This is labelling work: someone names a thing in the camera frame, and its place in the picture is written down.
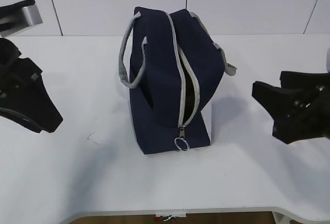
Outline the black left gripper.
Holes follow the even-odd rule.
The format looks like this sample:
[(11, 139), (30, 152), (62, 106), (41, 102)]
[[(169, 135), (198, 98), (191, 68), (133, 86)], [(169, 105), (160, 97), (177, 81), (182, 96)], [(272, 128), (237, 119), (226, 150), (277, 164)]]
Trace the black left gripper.
[(41, 70), (18, 47), (1, 38), (1, 116), (15, 118), (19, 125), (40, 133), (53, 133), (63, 118), (50, 99)]

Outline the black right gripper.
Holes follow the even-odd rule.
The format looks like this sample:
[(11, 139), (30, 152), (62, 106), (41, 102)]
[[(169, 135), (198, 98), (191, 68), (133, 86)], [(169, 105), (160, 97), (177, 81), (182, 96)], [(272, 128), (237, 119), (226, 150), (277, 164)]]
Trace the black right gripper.
[(271, 117), (291, 120), (274, 122), (272, 135), (285, 144), (329, 138), (329, 73), (282, 71), (282, 88), (261, 81), (252, 86), (252, 97)]

